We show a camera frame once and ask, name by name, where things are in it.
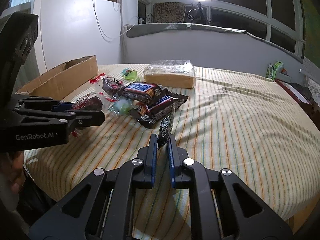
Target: clear plastic wrapper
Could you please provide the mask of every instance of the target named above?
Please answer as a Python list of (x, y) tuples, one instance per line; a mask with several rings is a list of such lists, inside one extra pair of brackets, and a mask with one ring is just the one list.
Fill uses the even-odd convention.
[(126, 80), (140, 81), (140, 78), (138, 77), (137, 71), (131, 70), (130, 68), (125, 68), (121, 72), (121, 76)]
[(116, 79), (115, 77), (107, 76), (105, 73), (92, 78), (90, 80), (90, 84), (97, 93), (108, 95), (113, 99), (117, 99), (119, 97), (119, 91), (124, 89), (122, 81)]
[(111, 112), (114, 117), (117, 117), (120, 115), (129, 115), (129, 111), (133, 108), (133, 100), (125, 97), (120, 97), (109, 107), (109, 112)]
[[(96, 110), (102, 111), (104, 114), (107, 113), (108, 108), (116, 100), (106, 97), (103, 93), (90, 93), (81, 98), (79, 98), (72, 106), (70, 110)], [(82, 136), (82, 131), (84, 128), (75, 129), (72, 132), (74, 137)]]
[(196, 68), (189, 60), (153, 61), (145, 68), (144, 80), (166, 87), (194, 88)]

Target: white cable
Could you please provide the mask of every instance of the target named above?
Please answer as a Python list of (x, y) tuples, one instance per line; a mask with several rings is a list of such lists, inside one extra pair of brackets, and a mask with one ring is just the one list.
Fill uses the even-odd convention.
[[(97, 12), (96, 12), (96, 0), (94, 0), (94, 2), (93, 2), (93, 0), (92, 0), (92, 5), (93, 5), (93, 10), (94, 10), (94, 14), (95, 14), (95, 17), (96, 17), (96, 20), (97, 20), (97, 24), (98, 24), (98, 28), (99, 28), (100, 34), (101, 34), (102, 38), (103, 38), (106, 42), (111, 42), (111, 41), (113, 41), (113, 40), (121, 37), (123, 34), (125, 34), (126, 32), (128, 32), (129, 30), (131, 30), (131, 29), (136, 25), (136, 23), (134, 23), (133, 26), (132, 26), (129, 30), (126, 30), (124, 33), (121, 33), (123, 27), (129, 26), (129, 24), (124, 25), (124, 26), (121, 28), (121, 30), (120, 30), (120, 33), (121, 33), (121, 34), (120, 34), (119, 36), (115, 37), (115, 38), (111, 38), (111, 37), (107, 36), (107, 35), (104, 33), (104, 31), (102, 30), (102, 28), (101, 28), (101, 26), (100, 26), (100, 23), (99, 23), (99, 20), (98, 20), (98, 16), (97, 16)], [(118, 8), (117, 10), (114, 8), (114, 2), (113, 2), (113, 9), (114, 9), (116, 12), (119, 10), (119, 8)], [(103, 37), (102, 34), (103, 34), (105, 37), (107, 37), (108, 39), (110, 39), (111, 41), (107, 41), (107, 40)]]

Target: cardboard box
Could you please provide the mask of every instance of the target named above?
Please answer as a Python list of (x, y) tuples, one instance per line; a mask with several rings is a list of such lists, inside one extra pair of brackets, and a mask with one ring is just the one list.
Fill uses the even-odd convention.
[(24, 85), (18, 93), (62, 100), (96, 75), (98, 75), (96, 56), (83, 57), (50, 69)]

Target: lace cloth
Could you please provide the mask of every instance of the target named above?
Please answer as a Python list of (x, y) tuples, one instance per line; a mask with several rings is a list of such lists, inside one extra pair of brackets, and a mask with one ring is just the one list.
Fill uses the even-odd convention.
[(309, 88), (313, 100), (319, 105), (320, 107), (320, 85), (313, 81), (311, 78), (306, 76), (306, 85)]

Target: chocolate candy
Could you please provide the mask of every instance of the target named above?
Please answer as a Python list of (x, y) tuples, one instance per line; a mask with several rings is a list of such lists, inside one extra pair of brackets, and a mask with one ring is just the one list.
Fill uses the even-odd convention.
[(106, 76), (102, 79), (102, 89), (105, 91), (109, 96), (117, 99), (119, 96), (119, 91), (124, 89), (124, 85), (122, 81), (117, 80), (115, 77)]
[(71, 110), (87, 110), (87, 111), (101, 111), (102, 110), (102, 101), (99, 97), (87, 94), (80, 99), (78, 99), (72, 106)]
[(133, 82), (119, 92), (119, 95), (138, 100), (147, 105), (155, 104), (166, 93), (167, 89), (157, 84)]
[(172, 111), (172, 106), (177, 110), (187, 100), (188, 96), (168, 92), (154, 106), (142, 105), (129, 113), (144, 127), (152, 129), (156, 121)]
[(169, 138), (172, 132), (174, 112), (175, 112), (175, 108), (174, 108), (174, 105), (172, 105), (171, 112), (168, 113), (161, 121), (158, 140), (157, 140), (159, 148), (166, 145), (167, 142), (169, 141)]

